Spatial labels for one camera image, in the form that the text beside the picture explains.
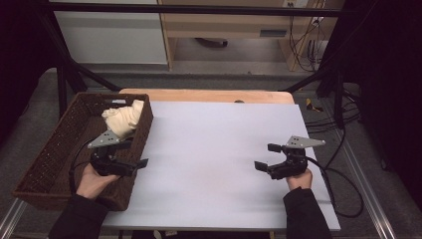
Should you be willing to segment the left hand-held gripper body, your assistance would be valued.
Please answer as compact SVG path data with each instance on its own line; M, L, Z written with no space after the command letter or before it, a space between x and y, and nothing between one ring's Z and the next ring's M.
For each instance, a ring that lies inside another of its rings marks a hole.
M93 152L90 164L101 176L118 175L132 176L136 171L135 164L123 162L115 154L119 149L114 145L125 140L118 138L110 129L101 133L97 138L88 143L88 148Z

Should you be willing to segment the aluminium rail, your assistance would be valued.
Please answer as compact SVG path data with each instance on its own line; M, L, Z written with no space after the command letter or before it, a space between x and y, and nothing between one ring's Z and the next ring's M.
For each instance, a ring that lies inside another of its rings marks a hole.
M16 198L13 201L7 213L0 221L0 239L9 239L11 237L26 207L27 203L21 199Z
M342 149L345 161L356 182L357 188L362 194L364 205L378 233L378 237L380 239L397 239L371 184L362 170L349 142L345 138L345 132L336 129L335 135L339 140L343 139Z

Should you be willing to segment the black metal stand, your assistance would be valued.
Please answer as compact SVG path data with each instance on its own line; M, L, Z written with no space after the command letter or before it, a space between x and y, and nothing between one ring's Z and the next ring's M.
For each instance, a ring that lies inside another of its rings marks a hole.
M48 13L44 10L37 10L34 14L51 42L54 58L57 61L56 69L60 115L62 115L68 107L67 86L70 86L76 94L79 92L85 92L88 89L83 80L83 76L88 77L112 92L118 92L121 90L121 87L118 87L95 74L72 58L64 37L51 21Z
M325 98L329 93L334 92L333 100L333 118L335 124L344 129L344 119L342 116L342 96L343 96L343 73L339 64L328 64L326 67L320 67L311 76L298 83L287 87L284 92L294 93L310 83L319 81L316 89L316 95L319 98Z

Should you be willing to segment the light wooden desk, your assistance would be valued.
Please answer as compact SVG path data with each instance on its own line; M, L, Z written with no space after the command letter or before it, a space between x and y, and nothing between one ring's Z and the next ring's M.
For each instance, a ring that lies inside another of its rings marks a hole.
M345 0L157 0L160 5L215 5L246 7L295 7L339 10ZM288 17L215 14L163 14L164 35L169 39L276 39L287 60L288 69L297 70L304 63L309 40L330 38L336 20L331 17Z

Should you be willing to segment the cream cloth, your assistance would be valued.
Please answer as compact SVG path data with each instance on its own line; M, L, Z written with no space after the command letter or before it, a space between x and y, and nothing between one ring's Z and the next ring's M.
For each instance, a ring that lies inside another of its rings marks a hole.
M104 110L102 117L107 128L118 138L124 139L136 130L143 107L144 101L134 100L129 107Z

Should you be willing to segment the black curtain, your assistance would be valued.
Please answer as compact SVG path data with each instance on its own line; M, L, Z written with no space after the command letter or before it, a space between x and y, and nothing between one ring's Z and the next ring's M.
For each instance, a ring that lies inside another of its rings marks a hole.
M356 12L331 35L354 34L344 79L360 86L383 159L422 207L422 0L345 0L343 8Z
M28 0L0 0L0 146L54 61Z

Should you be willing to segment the person's right hand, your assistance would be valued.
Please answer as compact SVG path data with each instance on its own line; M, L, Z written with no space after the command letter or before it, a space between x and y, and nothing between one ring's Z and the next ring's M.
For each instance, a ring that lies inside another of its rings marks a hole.
M311 189L313 182L313 174L309 169L306 169L304 173L290 176L287 178L287 184L289 190L295 190L297 188L301 189Z

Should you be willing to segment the black metal crossbar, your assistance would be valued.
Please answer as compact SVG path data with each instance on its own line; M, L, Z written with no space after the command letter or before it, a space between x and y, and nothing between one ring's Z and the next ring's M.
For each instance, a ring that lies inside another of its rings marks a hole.
M112 4L112 3L70 3L49 2L45 6L53 11L71 12L112 12L112 13L161 13L161 14L214 14L250 16L301 16L340 17L349 11L338 9L311 8L271 8L214 5L153 5L153 4Z

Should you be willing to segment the white board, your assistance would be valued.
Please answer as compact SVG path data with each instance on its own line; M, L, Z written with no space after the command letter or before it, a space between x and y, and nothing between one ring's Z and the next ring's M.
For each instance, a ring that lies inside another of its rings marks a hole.
M285 228L282 180L256 170L284 161L268 144L308 134L296 105L152 103L154 119L121 229L273 231Z

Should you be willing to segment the yellow and black tape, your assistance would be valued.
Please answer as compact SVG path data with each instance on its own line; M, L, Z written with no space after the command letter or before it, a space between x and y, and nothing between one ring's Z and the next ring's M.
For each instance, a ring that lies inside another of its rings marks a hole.
M306 98L306 107L307 107L307 110L309 110L309 111L323 112L323 108L322 107L315 107L313 105L312 100L309 99L309 98Z

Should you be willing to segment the white cabinet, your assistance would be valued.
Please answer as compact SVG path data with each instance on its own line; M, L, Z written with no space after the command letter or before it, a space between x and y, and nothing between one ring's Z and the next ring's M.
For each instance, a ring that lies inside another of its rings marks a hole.
M85 64L166 65L158 14L55 13L74 60Z

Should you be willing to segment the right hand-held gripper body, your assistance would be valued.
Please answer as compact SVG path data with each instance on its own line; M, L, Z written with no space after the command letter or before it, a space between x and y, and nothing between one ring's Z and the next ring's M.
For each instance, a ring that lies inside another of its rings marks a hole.
M325 145L324 140L292 135L285 144L281 145L281 152L286 156L286 160L282 163L268 166L267 173L272 179L284 179L304 173L308 168L306 149L322 145Z

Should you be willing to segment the dark curved object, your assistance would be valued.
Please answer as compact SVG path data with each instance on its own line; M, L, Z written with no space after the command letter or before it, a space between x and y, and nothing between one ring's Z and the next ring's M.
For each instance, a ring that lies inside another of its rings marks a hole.
M208 48L226 48L228 46L228 41L225 39L196 38L196 41Z

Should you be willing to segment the brown wicker basket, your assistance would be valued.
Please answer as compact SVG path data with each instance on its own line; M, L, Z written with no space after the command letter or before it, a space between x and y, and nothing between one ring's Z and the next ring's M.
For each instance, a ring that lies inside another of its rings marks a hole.
M88 143L107 130L104 110L129 107L134 100L144 107L133 134L131 148L120 149L115 156L123 162L137 164L153 121L149 96L145 94L79 93L58 122L47 143L34 159L13 191L28 204L46 210L62 210L81 181L84 166L90 162ZM109 186L100 202L112 211L127 208L138 169L132 176Z

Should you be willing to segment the person's left hand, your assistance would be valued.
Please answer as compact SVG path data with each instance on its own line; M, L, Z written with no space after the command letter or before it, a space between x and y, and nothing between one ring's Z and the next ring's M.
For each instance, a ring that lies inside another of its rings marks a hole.
M84 198L95 200L109 184L117 180L117 175L99 175L89 163L83 170L82 179L76 193Z

